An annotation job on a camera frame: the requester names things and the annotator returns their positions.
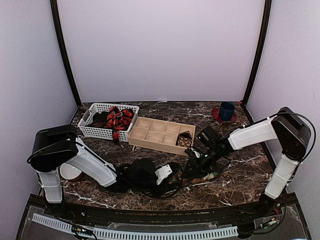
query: wooden organizer box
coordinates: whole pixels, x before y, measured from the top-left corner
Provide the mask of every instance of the wooden organizer box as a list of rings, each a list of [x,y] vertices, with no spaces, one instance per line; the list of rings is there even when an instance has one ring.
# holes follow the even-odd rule
[[[178,135],[186,131],[190,132],[193,144],[196,126],[140,116],[128,140],[130,145],[187,156],[186,147],[176,146]]]

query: marble table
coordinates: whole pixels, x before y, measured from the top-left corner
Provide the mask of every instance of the marble table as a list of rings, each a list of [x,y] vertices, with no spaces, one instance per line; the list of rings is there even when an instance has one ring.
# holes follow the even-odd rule
[[[238,103],[235,103],[237,120],[233,123],[219,123],[212,117],[212,109],[218,107],[219,102],[126,102],[122,104],[139,106],[138,114],[141,117],[195,125],[195,134],[211,125],[224,135],[231,129],[249,122]],[[77,126],[90,105],[91,103],[84,103],[79,108],[72,121],[74,126]],[[78,135],[100,157],[116,166],[132,163],[139,158],[150,158],[156,166],[163,166],[168,162],[178,162],[185,166],[188,161],[187,156],[134,147],[128,143],[122,143],[122,146],[119,146],[114,145],[112,140],[84,137],[79,129]],[[203,151],[206,150],[197,139],[194,139],[194,146]],[[181,211],[257,201],[273,172],[261,145],[252,145],[233,152],[229,159],[231,164],[226,167],[220,177],[183,188],[169,199],[152,199],[133,190],[127,193],[109,192],[87,175],[77,182],[62,179],[61,183],[67,202],[122,210]]]

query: blue cup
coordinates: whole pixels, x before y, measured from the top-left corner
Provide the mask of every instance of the blue cup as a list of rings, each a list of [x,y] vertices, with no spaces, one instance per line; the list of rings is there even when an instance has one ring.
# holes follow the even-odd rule
[[[232,116],[235,113],[235,105],[233,105],[229,101],[224,101],[220,105],[220,110],[219,110],[219,118],[222,121],[231,121]]]

